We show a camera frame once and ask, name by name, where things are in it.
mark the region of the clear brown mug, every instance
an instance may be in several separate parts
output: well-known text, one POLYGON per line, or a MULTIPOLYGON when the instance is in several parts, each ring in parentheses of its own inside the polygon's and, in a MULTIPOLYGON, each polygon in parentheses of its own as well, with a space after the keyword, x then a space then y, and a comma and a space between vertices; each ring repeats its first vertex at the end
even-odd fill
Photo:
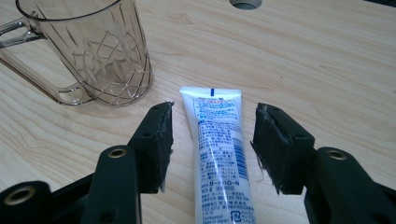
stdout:
POLYGON ((58 103, 100 100, 128 105, 149 89, 151 65, 134 0, 17 0, 22 18, 0 26, 0 62, 58 103), (77 83, 58 88, 15 57, 7 47, 44 39, 77 83))

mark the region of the mug handle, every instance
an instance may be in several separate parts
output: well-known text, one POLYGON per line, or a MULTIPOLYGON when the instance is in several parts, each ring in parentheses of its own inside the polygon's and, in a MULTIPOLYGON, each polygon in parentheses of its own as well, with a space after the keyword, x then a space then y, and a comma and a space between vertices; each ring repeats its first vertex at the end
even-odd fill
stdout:
POLYGON ((53 86, 32 68, 5 49, 10 46, 45 38, 43 35, 38 35, 29 29, 30 24, 26 18, 20 18, 0 26, 0 36, 22 27, 26 27, 28 29, 25 34, 0 41, 0 63, 7 66, 19 76, 25 78, 29 83, 59 104, 80 105, 94 100, 94 98, 92 98, 78 82, 66 88, 53 86))

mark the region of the table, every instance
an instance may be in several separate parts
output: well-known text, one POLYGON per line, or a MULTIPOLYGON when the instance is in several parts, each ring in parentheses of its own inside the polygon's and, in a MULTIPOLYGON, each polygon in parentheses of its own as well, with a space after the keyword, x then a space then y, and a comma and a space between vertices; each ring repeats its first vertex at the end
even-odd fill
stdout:
MULTIPOLYGON (((0 190, 28 180, 59 189, 126 144, 153 105, 173 101, 174 153, 165 193, 142 196, 144 223, 193 223, 191 134, 181 86, 239 89, 257 223, 307 223, 304 196, 277 195, 249 145, 258 102, 284 109, 396 189, 396 8, 361 0, 138 0, 152 88, 125 107, 58 105, 0 64, 0 190)), ((0 23, 20 13, 0 5, 0 23)), ((44 77, 65 72, 39 41, 14 49, 44 77)), ((60 77, 53 81, 65 83, 60 77)))

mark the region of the cup rim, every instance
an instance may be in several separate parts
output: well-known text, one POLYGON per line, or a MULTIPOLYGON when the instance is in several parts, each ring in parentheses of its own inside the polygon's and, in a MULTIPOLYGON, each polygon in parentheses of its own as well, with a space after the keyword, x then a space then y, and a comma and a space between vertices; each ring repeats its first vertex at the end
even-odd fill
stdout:
POLYGON ((43 18, 33 17, 33 16, 27 14, 26 12, 24 12, 24 11, 21 9, 20 0, 16 0, 16 5, 17 5, 18 11, 19 11, 24 17, 26 17, 26 18, 29 19, 29 20, 33 20, 33 21, 71 21, 71 20, 76 20, 76 19, 82 19, 82 18, 85 18, 85 17, 89 17, 89 16, 94 15, 94 14, 98 14, 98 13, 100 13, 100 12, 102 12, 102 11, 107 10, 108 8, 114 7, 114 6, 117 5, 120 1, 121 1, 121 0, 116 0, 116 1, 114 1, 112 4, 108 5, 107 7, 103 7, 102 9, 96 10, 96 11, 94 11, 94 12, 92 12, 92 13, 84 14, 84 15, 82 15, 82 16, 77 16, 77 17, 65 18, 65 19, 43 19, 43 18))

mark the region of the tube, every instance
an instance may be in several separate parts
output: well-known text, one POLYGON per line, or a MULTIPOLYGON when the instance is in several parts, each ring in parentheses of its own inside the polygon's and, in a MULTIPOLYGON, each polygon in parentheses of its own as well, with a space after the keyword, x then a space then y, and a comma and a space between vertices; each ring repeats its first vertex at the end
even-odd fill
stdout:
POLYGON ((243 149, 241 91, 180 89, 194 143, 195 223, 256 223, 243 149))

